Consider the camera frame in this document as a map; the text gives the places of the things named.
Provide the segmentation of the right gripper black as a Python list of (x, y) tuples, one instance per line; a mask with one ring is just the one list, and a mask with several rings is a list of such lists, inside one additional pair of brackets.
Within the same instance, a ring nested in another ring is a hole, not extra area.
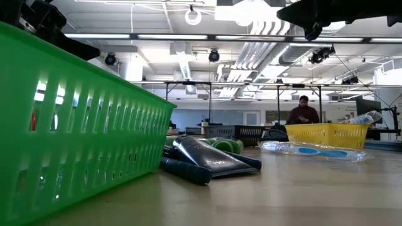
[[(344, 0), (301, 0), (277, 12), (277, 18), (297, 25), (304, 30), (308, 41), (318, 38), (324, 27), (339, 21)], [(357, 19), (385, 16), (387, 26), (401, 23), (401, 0), (362, 0), (350, 1), (348, 9), (352, 14), (345, 24)]]

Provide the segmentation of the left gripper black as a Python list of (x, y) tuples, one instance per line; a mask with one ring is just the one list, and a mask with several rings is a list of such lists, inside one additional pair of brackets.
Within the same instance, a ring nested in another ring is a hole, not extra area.
[(35, 36), (48, 40), (51, 44), (89, 61), (100, 56), (101, 51), (91, 45), (66, 37), (62, 28), (66, 25), (65, 16), (51, 4), (52, 1), (25, 1), (21, 5), (21, 26)]

